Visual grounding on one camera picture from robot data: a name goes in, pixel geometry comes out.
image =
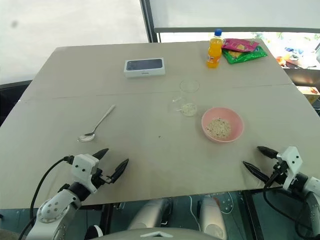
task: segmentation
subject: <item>pink bowl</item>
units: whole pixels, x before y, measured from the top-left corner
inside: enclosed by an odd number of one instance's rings
[[[206,126],[213,119],[224,119],[227,120],[231,126],[231,134],[229,137],[224,139],[217,139],[209,135],[206,131]],[[216,141],[218,143],[230,143],[238,139],[244,131],[244,123],[241,117],[233,110],[225,107],[213,107],[207,110],[201,119],[202,130],[208,139]]]

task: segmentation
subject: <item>bottle label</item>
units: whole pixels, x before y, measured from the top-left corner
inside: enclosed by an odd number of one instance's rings
[[[211,64],[218,64],[220,61],[220,56],[210,56],[208,55],[208,59],[207,59],[208,63]]]

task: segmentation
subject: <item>plastic bottle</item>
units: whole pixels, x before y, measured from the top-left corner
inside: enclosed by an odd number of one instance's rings
[[[216,29],[214,31],[214,38],[210,40],[208,58],[206,61],[206,65],[208,66],[208,68],[216,68],[219,65],[220,57],[222,54],[221,47],[223,44],[221,33],[221,29]]]

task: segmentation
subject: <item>blue bottle cap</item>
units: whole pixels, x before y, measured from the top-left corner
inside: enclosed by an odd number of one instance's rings
[[[217,28],[215,31],[214,31],[214,35],[217,36],[217,37],[220,37],[221,36],[221,33],[222,33],[222,30],[220,28]]]

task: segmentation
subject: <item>spoon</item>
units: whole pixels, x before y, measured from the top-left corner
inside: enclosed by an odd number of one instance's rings
[[[116,105],[112,105],[108,111],[106,111],[106,113],[103,115],[103,117],[100,119],[100,121],[96,124],[95,128],[93,129],[92,132],[90,133],[86,133],[84,135],[81,135],[78,137],[78,142],[82,142],[82,143],[86,143],[86,142],[90,142],[93,139],[95,139],[96,135],[95,135],[95,131],[97,129],[97,127],[100,125],[100,123],[112,112],[112,110],[116,107]]]

